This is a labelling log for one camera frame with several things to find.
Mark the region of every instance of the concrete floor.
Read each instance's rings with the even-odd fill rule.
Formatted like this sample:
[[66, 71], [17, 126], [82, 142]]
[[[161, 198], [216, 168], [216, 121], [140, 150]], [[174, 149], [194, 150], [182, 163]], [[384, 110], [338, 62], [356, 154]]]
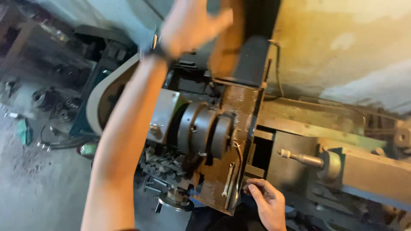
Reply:
[[[90, 179], [90, 161], [75, 150], [45, 152], [34, 139], [25, 147], [16, 135], [17, 120], [0, 115], [0, 230], [79, 230]], [[185, 230], [190, 213], [163, 207], [151, 192], [135, 189], [136, 228]]]

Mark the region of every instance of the wrench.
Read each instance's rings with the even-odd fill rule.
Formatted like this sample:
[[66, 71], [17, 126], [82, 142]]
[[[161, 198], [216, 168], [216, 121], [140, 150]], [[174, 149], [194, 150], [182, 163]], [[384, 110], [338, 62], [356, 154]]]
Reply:
[[225, 198], [227, 198], [227, 191], [229, 189], [229, 185], [230, 185], [230, 182], [231, 182], [231, 176], [233, 174], [234, 165], [235, 165], [235, 163], [230, 163], [230, 169], [229, 169], [229, 174], [227, 176], [226, 186], [224, 187], [223, 193], [221, 193], [221, 196], [225, 197]]

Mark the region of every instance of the metal disc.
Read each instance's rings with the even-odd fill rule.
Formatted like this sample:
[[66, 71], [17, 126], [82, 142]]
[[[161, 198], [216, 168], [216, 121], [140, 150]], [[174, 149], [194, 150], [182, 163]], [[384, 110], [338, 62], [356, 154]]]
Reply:
[[168, 197], [167, 193], [161, 193], [158, 197], [158, 202], [178, 212], [189, 212], [194, 208], [194, 203], [191, 200], [188, 200], [188, 202], [177, 202]]
[[199, 114], [200, 110], [207, 105], [206, 102], [196, 101], [190, 103], [181, 118], [180, 126], [177, 134], [177, 147], [185, 154], [190, 153], [190, 139], [191, 139], [191, 127]]
[[216, 116], [217, 113], [215, 111], [205, 107], [195, 119], [190, 140], [191, 149], [194, 153], [206, 152], [208, 137], [210, 136], [210, 130]]
[[227, 152], [227, 140], [230, 132], [231, 119], [220, 116], [211, 141], [211, 154], [214, 158], [222, 159]]

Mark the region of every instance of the hand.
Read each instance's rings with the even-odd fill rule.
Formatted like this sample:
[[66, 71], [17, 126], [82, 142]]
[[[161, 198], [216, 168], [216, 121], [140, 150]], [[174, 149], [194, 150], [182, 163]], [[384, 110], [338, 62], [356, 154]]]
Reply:
[[284, 195], [263, 179], [248, 179], [244, 193], [252, 195], [258, 215], [268, 231], [286, 231]]
[[161, 28], [160, 43], [174, 58], [211, 41], [233, 24], [233, 10], [207, 14], [207, 0], [175, 0]]

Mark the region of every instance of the green cloth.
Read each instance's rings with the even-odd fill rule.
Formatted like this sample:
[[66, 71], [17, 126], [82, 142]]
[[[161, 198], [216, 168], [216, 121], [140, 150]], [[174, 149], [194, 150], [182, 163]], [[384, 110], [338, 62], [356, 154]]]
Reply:
[[17, 135], [24, 145], [31, 144], [33, 140], [33, 129], [28, 125], [27, 119], [24, 118], [18, 122]]

